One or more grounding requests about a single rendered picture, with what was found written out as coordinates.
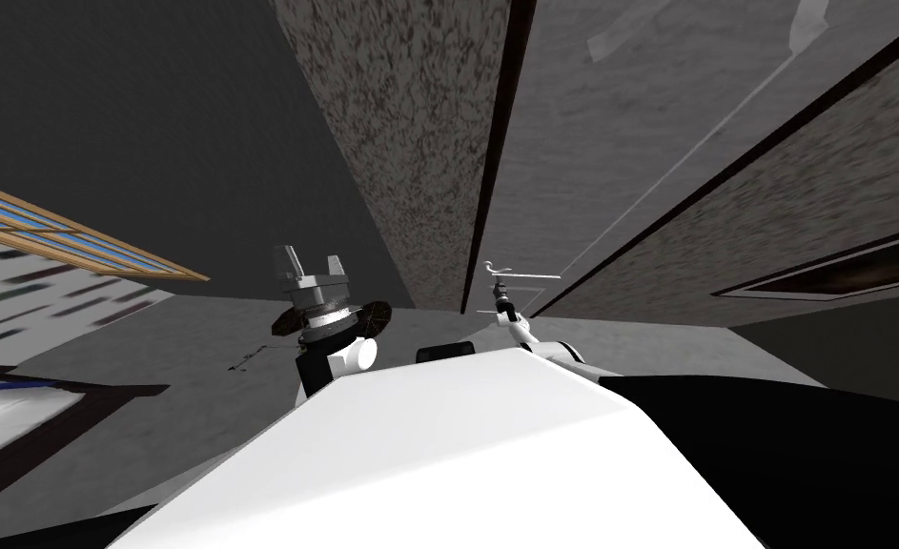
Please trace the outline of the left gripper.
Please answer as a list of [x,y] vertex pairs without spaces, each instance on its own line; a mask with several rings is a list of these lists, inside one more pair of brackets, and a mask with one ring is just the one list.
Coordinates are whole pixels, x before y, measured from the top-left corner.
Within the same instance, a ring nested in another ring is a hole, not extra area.
[[295,308],[311,309],[350,297],[349,276],[337,255],[327,257],[328,275],[305,275],[293,246],[274,246],[273,256],[279,287]]

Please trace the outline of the wooden framed window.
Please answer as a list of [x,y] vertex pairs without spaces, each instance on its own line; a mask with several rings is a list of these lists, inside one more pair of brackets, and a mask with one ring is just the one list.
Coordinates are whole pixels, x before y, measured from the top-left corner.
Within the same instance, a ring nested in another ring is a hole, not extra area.
[[210,279],[3,192],[0,244],[102,275]]

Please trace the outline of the grey door leaf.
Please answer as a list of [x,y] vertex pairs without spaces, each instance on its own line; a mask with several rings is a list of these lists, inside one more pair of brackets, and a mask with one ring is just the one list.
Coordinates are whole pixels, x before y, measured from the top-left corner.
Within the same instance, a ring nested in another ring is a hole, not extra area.
[[480,247],[550,301],[899,36],[899,0],[539,0]]

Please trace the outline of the dark framed bed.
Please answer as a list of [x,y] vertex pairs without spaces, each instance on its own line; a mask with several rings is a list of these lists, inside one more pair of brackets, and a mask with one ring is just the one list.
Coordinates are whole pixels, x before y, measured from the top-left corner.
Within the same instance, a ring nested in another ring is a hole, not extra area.
[[19,376],[0,366],[0,493],[124,405],[167,388]]

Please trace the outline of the dark framed wall picture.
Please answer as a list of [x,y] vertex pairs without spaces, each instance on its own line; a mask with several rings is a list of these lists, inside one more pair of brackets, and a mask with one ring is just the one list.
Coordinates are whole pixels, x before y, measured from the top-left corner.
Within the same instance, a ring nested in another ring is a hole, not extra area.
[[827,302],[899,288],[899,233],[712,293]]

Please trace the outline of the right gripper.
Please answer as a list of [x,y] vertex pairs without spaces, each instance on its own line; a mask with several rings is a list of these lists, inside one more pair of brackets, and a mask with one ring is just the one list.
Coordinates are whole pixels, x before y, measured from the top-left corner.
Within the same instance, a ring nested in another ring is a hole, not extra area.
[[507,321],[518,321],[520,319],[519,315],[508,298],[507,286],[502,279],[495,281],[492,293],[495,298],[496,313],[504,315]]

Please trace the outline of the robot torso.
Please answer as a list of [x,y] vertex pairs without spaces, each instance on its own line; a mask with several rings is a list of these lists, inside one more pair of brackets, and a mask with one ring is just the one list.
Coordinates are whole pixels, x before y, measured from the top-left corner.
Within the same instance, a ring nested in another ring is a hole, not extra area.
[[636,404],[521,348],[362,372],[108,549],[766,549]]

